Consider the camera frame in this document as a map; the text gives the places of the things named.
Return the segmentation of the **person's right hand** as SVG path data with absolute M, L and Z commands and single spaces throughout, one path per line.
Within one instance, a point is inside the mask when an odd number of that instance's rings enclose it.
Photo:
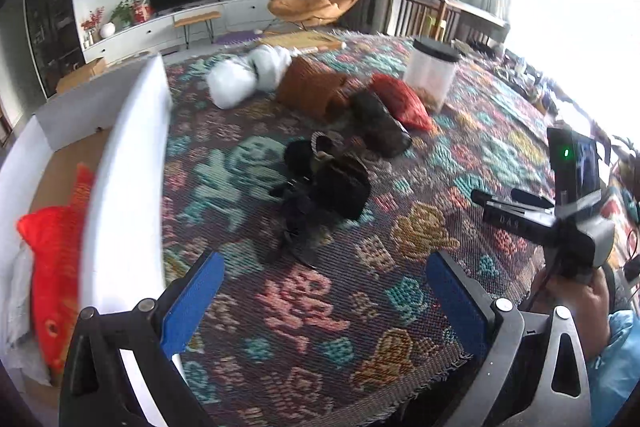
M 570 310 L 587 362 L 600 355 L 608 345 L 611 337 L 608 324 L 610 294 L 601 268 L 592 272 L 588 285 L 557 275 L 550 277 L 547 270 L 542 269 L 533 280 L 532 293 L 537 293 L 533 312 L 550 313 L 556 306 Z

